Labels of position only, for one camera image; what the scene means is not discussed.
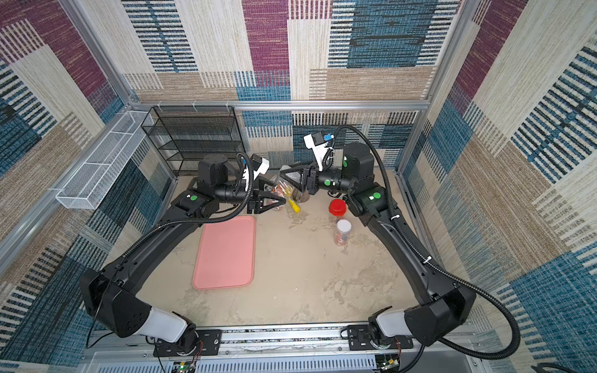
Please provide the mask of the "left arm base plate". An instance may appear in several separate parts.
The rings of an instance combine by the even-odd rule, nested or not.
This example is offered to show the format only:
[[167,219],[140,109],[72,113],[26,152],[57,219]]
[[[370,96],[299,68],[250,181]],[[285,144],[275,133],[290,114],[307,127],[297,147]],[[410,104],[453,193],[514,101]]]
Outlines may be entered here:
[[153,357],[216,356],[221,338],[221,329],[199,329],[184,334],[174,343],[158,339],[154,344]]

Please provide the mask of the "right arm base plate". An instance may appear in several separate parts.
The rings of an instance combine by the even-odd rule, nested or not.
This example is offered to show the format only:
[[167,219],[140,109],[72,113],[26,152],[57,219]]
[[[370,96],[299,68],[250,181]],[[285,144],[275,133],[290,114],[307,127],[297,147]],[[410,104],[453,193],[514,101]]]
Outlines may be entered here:
[[348,341],[351,351],[387,351],[414,347],[411,337],[403,335],[387,337],[372,324],[345,326],[340,331],[340,337]]

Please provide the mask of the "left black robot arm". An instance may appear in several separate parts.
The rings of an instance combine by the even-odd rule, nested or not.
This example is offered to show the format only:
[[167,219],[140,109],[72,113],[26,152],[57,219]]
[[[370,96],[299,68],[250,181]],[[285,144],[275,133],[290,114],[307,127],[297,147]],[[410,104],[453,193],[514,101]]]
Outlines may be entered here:
[[158,223],[102,270],[87,269],[79,279],[82,298],[93,323],[120,338],[143,335],[156,348],[188,356],[200,346],[195,324],[175,312],[165,312],[137,298],[143,284],[187,236],[203,225],[227,222],[242,211],[268,211],[286,200],[266,190],[269,161],[240,153],[236,163],[210,154],[198,163],[198,174],[170,204]]

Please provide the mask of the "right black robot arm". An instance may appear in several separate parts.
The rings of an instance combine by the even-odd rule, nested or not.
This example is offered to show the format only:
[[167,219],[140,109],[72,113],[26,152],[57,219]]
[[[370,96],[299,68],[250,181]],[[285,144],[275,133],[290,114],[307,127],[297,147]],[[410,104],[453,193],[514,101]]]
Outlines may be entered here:
[[445,272],[412,232],[390,187],[375,181],[378,158],[370,146],[355,142],[345,146],[340,168],[325,169],[321,161],[297,163],[280,175],[302,192],[343,194],[348,210],[381,241],[407,278],[418,304],[404,310],[389,307],[370,316],[376,344],[385,346],[390,338],[404,335],[426,347],[439,342],[459,351],[461,346],[446,335],[466,321],[477,292]]

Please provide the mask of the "clear candy jar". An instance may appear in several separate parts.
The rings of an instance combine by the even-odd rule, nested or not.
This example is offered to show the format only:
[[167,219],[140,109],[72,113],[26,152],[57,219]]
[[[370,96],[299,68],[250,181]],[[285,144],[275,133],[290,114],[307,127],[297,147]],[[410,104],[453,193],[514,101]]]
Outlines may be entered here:
[[294,190],[294,187],[290,184],[287,184],[284,181],[279,180],[278,177],[275,178],[275,183],[278,185],[279,197],[284,197],[287,200],[287,203],[289,205],[289,199],[292,198],[292,192]]

